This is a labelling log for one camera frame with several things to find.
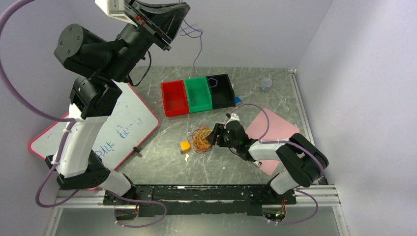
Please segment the black plastic bin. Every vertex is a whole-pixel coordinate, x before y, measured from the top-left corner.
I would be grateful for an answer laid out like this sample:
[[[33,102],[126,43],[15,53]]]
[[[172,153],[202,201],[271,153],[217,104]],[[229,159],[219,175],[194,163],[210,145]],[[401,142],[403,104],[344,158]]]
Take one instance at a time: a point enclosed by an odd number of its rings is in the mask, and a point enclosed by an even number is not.
[[[206,80],[214,110],[234,107],[236,105],[235,92],[228,74],[206,76]]]

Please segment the green plastic bin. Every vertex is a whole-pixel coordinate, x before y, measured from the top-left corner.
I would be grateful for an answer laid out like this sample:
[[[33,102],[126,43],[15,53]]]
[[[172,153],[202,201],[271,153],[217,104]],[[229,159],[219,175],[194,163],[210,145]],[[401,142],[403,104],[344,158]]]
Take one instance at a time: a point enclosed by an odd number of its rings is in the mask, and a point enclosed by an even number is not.
[[[190,113],[212,110],[211,93],[206,77],[184,80]]]

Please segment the red plastic bin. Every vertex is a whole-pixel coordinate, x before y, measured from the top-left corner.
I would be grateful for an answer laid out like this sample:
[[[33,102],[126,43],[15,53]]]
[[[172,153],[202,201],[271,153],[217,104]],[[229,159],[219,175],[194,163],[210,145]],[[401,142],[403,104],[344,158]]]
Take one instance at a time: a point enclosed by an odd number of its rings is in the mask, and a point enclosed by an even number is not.
[[[174,117],[189,113],[188,98],[183,80],[162,82],[161,94],[165,116]]]

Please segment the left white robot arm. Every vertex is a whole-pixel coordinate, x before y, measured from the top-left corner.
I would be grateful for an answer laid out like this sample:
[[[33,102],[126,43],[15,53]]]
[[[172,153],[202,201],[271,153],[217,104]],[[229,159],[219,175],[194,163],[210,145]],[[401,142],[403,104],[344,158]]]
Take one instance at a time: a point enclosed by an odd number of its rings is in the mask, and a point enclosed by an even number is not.
[[[152,45],[170,50],[190,6],[125,0],[121,7],[128,23],[113,41],[79,24],[68,25],[59,36],[55,57],[78,77],[70,93],[65,141],[45,161],[57,171],[61,189],[101,187],[128,205],[136,198],[136,186],[106,167],[92,147],[121,96],[118,83],[130,82],[130,72]]]

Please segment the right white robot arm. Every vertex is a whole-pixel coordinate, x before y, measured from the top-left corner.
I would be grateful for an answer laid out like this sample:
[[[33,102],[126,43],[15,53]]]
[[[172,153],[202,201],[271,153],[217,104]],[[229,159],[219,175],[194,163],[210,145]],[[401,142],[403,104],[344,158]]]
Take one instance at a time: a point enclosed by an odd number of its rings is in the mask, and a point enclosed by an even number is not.
[[[327,157],[303,135],[296,133],[287,140],[261,141],[246,134],[239,121],[217,123],[206,140],[212,146],[228,148],[244,161],[279,161],[284,171],[275,175],[265,191],[266,199],[276,204],[284,193],[296,187],[309,187],[324,175],[328,167]]]

